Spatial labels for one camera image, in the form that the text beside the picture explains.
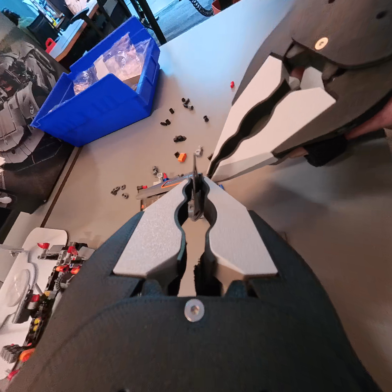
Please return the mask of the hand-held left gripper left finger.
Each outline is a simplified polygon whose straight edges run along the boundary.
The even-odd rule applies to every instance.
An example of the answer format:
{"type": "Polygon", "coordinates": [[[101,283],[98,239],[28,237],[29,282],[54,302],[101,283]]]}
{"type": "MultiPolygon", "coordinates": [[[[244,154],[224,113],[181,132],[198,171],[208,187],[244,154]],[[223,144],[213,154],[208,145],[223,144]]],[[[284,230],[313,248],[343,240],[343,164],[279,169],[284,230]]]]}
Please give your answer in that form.
{"type": "Polygon", "coordinates": [[[156,280],[163,292],[179,294],[187,265],[183,223],[188,219],[189,180],[183,180],[146,208],[125,245],[113,273],[156,280]]]}

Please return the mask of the clear plastic bags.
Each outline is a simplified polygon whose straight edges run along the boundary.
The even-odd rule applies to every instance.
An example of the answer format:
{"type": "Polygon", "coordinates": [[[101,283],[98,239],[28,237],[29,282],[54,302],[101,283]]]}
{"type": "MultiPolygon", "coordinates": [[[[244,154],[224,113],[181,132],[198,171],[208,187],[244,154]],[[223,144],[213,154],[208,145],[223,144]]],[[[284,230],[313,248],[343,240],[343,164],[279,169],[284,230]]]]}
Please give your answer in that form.
{"type": "Polygon", "coordinates": [[[104,54],[100,55],[87,70],[81,71],[73,80],[75,95],[112,74],[136,91],[144,67],[147,50],[153,39],[134,44],[129,34],[122,36],[104,54]]]}

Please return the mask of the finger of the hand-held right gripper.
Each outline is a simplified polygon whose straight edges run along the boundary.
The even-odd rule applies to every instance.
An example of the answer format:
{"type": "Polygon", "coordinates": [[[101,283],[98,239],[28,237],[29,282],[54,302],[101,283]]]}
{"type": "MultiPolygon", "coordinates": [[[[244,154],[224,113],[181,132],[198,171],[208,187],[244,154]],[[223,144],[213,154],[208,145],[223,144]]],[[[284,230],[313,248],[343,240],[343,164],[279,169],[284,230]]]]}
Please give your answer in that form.
{"type": "Polygon", "coordinates": [[[212,181],[226,181],[277,162],[272,151],[335,102],[321,87],[289,93],[276,106],[266,125],[256,135],[242,141],[233,155],[218,164],[211,175],[212,181]]]}
{"type": "Polygon", "coordinates": [[[288,72],[282,61],[268,56],[255,76],[232,105],[213,153],[208,177],[218,174],[218,166],[231,157],[242,141],[252,137],[259,120],[268,120],[280,100],[291,91],[288,72]]]}

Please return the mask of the person's right hand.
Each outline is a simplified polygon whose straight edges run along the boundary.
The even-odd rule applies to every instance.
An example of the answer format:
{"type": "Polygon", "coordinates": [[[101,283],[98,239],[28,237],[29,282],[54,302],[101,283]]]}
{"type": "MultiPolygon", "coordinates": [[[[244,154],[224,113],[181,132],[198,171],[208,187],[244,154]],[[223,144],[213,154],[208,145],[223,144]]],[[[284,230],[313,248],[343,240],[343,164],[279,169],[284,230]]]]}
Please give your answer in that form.
{"type": "Polygon", "coordinates": [[[299,147],[291,151],[288,157],[304,157],[312,166],[321,167],[343,154],[349,146],[350,141],[365,134],[374,133],[380,129],[391,129],[391,123],[392,100],[389,99],[380,111],[361,125],[330,139],[299,147]]]}

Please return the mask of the dark lego box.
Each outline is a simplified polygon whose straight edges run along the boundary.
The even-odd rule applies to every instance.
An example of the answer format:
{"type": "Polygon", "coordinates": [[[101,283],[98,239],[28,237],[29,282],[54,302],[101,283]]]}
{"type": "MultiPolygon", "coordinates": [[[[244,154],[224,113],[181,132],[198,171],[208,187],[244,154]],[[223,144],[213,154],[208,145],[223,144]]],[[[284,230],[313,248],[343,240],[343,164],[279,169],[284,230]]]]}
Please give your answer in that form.
{"type": "Polygon", "coordinates": [[[33,125],[65,69],[16,16],[0,19],[1,208],[32,214],[49,199],[74,147],[33,125]]]}

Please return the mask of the small black lego panel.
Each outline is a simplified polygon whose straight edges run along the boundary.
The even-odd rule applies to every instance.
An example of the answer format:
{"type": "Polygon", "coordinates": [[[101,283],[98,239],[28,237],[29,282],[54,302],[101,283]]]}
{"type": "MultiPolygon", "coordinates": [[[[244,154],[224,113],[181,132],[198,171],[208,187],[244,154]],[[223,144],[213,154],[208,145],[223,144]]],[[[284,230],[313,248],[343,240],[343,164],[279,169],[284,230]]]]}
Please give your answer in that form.
{"type": "Polygon", "coordinates": [[[203,182],[204,175],[200,173],[196,165],[196,153],[193,154],[193,172],[192,172],[192,197],[193,197],[193,216],[192,221],[199,220],[203,215],[204,193],[203,182]]]}

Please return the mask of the grey lego assembly orange stripe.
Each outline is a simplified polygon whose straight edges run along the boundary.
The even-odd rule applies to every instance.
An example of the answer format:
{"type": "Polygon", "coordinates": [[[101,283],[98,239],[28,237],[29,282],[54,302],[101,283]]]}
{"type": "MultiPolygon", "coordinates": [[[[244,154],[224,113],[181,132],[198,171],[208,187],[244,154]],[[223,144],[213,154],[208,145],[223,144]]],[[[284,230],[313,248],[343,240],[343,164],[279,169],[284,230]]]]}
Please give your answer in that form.
{"type": "Polygon", "coordinates": [[[188,173],[168,178],[166,173],[159,173],[159,181],[155,182],[152,186],[148,187],[147,185],[138,185],[136,187],[136,200],[140,202],[140,211],[144,212],[150,205],[158,201],[182,181],[188,180],[192,176],[192,173],[188,173]]]}

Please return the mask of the white stand base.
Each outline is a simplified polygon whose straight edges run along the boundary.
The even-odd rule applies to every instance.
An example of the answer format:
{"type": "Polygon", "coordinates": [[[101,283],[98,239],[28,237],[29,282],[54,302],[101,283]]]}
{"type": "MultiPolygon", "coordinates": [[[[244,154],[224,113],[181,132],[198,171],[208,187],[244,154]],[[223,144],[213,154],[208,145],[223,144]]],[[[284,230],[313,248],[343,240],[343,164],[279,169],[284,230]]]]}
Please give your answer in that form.
{"type": "Polygon", "coordinates": [[[27,285],[30,287],[33,294],[38,294],[34,285],[37,285],[43,292],[48,277],[56,264],[53,260],[38,259],[38,255],[41,254],[42,249],[38,247],[37,243],[49,243],[51,246],[64,246],[68,243],[68,235],[64,230],[38,227],[30,232],[23,245],[20,246],[20,248],[24,249],[26,252],[17,255],[0,291],[1,348],[11,344],[23,345],[32,321],[32,317],[29,316],[28,320],[23,323],[13,323],[19,304],[17,303],[14,306],[9,306],[7,293],[9,287],[14,282],[15,276],[23,270],[28,270],[30,280],[27,285]]]}

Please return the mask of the scattered small lego pieces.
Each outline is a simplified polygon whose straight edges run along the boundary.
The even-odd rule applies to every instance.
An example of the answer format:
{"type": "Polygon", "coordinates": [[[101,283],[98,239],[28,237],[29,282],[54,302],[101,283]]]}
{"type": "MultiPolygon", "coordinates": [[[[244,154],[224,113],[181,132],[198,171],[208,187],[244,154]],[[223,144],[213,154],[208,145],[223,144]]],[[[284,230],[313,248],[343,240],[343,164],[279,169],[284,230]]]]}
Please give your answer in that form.
{"type": "Polygon", "coordinates": [[[195,157],[206,173],[238,87],[234,77],[191,85],[160,80],[145,135],[151,166],[172,178],[190,172],[195,157]]]}

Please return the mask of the lego car chassis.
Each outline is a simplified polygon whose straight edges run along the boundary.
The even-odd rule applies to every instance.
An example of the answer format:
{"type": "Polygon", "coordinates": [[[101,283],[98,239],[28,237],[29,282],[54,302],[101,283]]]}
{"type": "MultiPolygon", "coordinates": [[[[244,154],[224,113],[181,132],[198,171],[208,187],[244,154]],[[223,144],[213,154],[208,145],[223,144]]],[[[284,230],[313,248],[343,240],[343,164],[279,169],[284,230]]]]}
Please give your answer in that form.
{"type": "Polygon", "coordinates": [[[10,382],[31,357],[62,294],[91,257],[85,243],[37,243],[37,249],[9,249],[22,256],[1,288],[1,382],[10,382]]]}

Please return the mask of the blue plastic bin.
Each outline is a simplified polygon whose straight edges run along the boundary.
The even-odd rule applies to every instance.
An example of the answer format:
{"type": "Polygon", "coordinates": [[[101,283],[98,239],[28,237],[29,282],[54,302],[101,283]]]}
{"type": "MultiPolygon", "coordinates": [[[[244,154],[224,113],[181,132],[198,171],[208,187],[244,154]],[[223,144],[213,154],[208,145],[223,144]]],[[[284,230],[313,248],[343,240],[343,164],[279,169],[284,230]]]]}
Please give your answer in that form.
{"type": "Polygon", "coordinates": [[[63,73],[38,111],[31,126],[80,147],[150,116],[159,77],[160,48],[154,39],[147,48],[136,90],[107,75],[75,95],[73,80],[87,70],[122,36],[132,43],[152,38],[138,18],[130,17],[63,73]]]}

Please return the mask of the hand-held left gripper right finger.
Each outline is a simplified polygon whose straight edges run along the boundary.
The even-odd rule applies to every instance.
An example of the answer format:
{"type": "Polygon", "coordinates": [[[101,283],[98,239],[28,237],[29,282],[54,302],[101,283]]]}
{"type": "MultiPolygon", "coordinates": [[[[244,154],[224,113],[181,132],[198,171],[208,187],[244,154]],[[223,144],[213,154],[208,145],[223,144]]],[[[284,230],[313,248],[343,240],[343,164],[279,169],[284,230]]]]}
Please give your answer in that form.
{"type": "Polygon", "coordinates": [[[209,178],[203,178],[203,185],[204,217],[210,224],[205,252],[223,292],[234,281],[277,276],[277,267],[247,208],[209,178]]]}

